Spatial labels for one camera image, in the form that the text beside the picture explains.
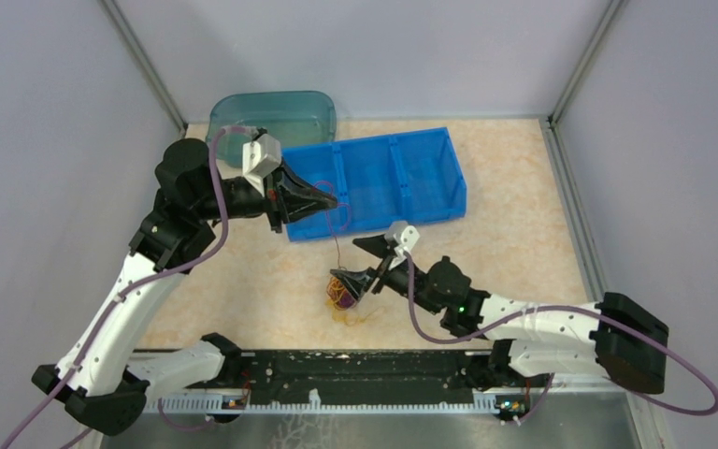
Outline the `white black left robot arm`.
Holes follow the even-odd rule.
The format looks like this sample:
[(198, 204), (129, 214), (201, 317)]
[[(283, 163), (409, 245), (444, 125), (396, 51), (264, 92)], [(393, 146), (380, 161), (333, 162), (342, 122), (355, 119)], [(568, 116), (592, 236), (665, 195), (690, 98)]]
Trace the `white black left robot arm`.
[(280, 232), (337, 206), (333, 195), (293, 172), (274, 138), (254, 138), (247, 149), (251, 169), (231, 179), (220, 176), (203, 140), (184, 138), (165, 150), (155, 169), (153, 208), (131, 239), (103, 306), (67, 355), (36, 369), (34, 385), (85, 427), (115, 436), (168, 394), (194, 384), (229, 387), (245, 380), (241, 350), (217, 333), (154, 359), (134, 363), (130, 357), (181, 281), (225, 244), (227, 232), (215, 232), (214, 223), (265, 216)]

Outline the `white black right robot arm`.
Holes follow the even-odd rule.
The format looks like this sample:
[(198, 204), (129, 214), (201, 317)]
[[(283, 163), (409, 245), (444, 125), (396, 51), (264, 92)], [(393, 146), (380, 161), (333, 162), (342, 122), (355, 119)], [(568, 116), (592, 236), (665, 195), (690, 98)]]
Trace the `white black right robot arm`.
[(412, 308), (441, 316), (440, 326), (451, 335), (441, 343), (491, 341), (489, 372), (498, 384), (583, 374), (637, 393), (665, 390), (667, 357), (652, 344), (666, 345), (669, 328), (624, 294), (607, 292), (600, 301), (579, 306), (518, 301), (472, 287), (448, 256), (423, 271), (382, 235), (353, 243), (380, 263), (361, 271), (332, 270), (349, 298), (388, 288)]

